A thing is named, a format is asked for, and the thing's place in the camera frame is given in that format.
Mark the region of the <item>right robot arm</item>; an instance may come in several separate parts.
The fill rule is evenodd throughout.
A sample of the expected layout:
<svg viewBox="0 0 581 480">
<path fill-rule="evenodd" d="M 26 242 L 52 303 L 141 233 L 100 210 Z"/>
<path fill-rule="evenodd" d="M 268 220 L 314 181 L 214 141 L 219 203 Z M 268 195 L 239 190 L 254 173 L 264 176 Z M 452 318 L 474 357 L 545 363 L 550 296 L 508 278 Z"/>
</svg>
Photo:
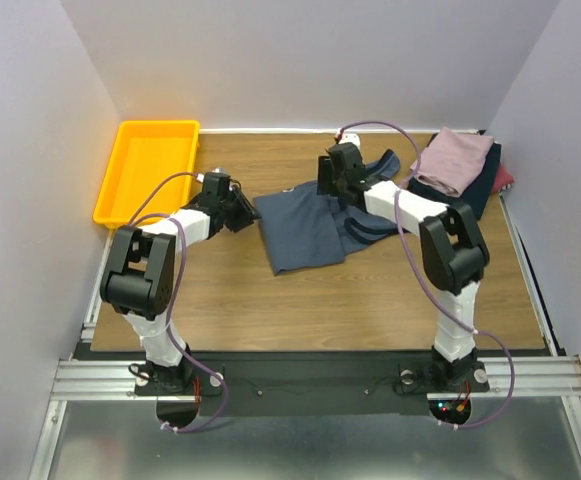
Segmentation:
<svg viewBox="0 0 581 480">
<path fill-rule="evenodd" d="M 476 295 L 490 260 L 471 208 L 425 199 L 371 174 L 350 142 L 318 157 L 317 193 L 394 222 L 400 237 L 419 239 L 423 269 L 414 273 L 439 312 L 426 373 L 442 390 L 468 380 L 477 363 Z"/>
</svg>

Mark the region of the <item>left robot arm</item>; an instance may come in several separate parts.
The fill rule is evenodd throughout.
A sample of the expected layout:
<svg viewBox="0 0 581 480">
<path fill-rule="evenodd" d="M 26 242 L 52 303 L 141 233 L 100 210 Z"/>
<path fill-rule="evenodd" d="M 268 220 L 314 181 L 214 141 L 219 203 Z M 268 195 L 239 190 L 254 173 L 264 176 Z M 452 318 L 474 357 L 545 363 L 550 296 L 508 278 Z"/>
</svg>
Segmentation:
<svg viewBox="0 0 581 480">
<path fill-rule="evenodd" d="M 171 320 L 187 248 L 260 219 L 240 183 L 221 171 L 190 172 L 201 191 L 178 210 L 144 211 L 168 182 L 185 175 L 162 180 L 116 230 L 101 277 L 101 300 L 132 326 L 145 352 L 143 364 L 129 367 L 138 395 L 181 395 L 198 385 L 189 346 Z"/>
</svg>

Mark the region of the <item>blue-grey tank top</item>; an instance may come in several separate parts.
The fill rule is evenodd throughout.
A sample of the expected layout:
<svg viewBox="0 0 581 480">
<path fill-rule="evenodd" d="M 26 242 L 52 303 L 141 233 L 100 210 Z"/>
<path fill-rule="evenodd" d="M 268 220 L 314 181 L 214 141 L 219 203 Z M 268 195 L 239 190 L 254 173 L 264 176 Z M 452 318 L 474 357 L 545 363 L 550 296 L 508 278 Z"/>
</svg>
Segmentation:
<svg viewBox="0 0 581 480">
<path fill-rule="evenodd" d="M 308 181 L 254 200 L 275 275 L 344 262 L 347 256 L 398 233 L 394 222 L 319 195 Z"/>
</svg>

